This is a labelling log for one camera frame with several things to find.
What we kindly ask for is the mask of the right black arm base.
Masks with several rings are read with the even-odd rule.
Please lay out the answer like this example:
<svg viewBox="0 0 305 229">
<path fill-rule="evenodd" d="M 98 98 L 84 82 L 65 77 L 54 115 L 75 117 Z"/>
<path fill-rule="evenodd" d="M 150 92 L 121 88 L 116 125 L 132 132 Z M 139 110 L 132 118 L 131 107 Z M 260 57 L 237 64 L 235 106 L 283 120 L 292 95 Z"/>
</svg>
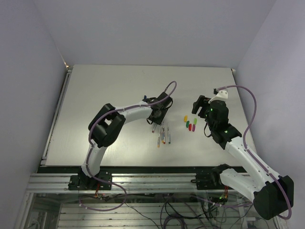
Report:
<svg viewBox="0 0 305 229">
<path fill-rule="evenodd" d="M 190 182 L 196 184 L 197 190 L 222 189 L 224 188 L 224 184 L 221 182 L 220 174 L 230 168 L 232 167 L 227 164 L 221 164 L 213 167 L 209 171 L 196 173 L 195 178 L 191 179 Z"/>
</svg>

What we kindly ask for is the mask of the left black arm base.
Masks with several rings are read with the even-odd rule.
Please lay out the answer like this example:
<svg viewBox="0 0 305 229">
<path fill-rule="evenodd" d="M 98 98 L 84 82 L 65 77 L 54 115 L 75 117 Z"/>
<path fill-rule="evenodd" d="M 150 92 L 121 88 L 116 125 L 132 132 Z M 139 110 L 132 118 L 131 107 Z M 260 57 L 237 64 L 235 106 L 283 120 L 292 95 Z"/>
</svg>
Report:
<svg viewBox="0 0 305 229">
<path fill-rule="evenodd" d="M 105 183 L 100 182 L 84 174 L 80 168 L 77 175 L 70 177 L 68 190 L 86 191 L 86 190 L 111 190 L 112 176 L 107 171 L 100 171 L 96 177 L 102 179 Z"/>
</svg>

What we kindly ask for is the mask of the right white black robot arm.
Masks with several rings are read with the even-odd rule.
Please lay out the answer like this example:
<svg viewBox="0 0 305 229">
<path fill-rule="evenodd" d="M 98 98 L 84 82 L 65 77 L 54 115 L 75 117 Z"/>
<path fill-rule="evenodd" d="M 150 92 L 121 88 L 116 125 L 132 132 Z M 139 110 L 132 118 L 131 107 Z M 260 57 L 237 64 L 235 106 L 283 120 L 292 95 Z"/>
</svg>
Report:
<svg viewBox="0 0 305 229">
<path fill-rule="evenodd" d="M 212 138 L 223 150 L 232 155 L 246 170 L 241 175 L 227 164 L 212 169 L 210 183 L 216 188 L 228 186 L 249 199 L 256 212 L 264 219 L 281 216 L 288 211 L 291 217 L 294 204 L 294 182 L 269 167 L 245 142 L 242 134 L 229 123 L 225 101 L 215 96 L 199 96 L 193 103 L 192 114 L 206 122 Z"/>
</svg>

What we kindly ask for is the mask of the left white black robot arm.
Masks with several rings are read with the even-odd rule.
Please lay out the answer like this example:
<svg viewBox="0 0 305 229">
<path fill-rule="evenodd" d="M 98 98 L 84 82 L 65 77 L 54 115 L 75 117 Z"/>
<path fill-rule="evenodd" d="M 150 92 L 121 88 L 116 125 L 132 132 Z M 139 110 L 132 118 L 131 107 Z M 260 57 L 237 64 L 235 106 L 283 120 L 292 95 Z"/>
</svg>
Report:
<svg viewBox="0 0 305 229">
<path fill-rule="evenodd" d="M 96 175 L 106 149 L 116 141 L 125 124 L 145 119 L 149 124 L 161 125 L 172 104 L 173 99 L 165 92 L 157 98 L 146 98 L 128 107 L 105 104 L 88 126 L 90 147 L 81 166 L 81 185 L 85 189 L 97 185 Z"/>
</svg>

